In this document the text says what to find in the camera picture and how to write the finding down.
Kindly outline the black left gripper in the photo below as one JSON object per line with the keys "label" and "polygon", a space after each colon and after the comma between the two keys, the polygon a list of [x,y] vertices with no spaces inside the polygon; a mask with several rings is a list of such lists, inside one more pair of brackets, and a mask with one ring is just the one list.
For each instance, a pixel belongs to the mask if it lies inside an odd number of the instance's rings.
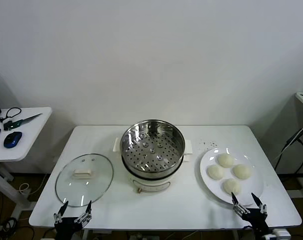
{"label": "black left gripper", "polygon": [[55,240],[71,240],[72,236],[83,229],[82,224],[88,224],[92,219],[92,201],[87,205],[85,212],[77,217],[63,217],[69,201],[67,200],[57,213],[53,214],[56,230]]}

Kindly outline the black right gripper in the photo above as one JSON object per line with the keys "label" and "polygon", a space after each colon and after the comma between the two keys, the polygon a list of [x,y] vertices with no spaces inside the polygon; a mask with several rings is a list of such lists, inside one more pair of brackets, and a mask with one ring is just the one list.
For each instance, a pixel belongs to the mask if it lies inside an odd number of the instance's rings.
{"label": "black right gripper", "polygon": [[266,235],[269,233],[269,227],[266,223],[267,205],[263,204],[261,200],[252,192],[251,196],[257,205],[257,208],[245,208],[237,200],[233,192],[231,192],[233,210],[244,221],[251,224],[251,228],[256,235]]}

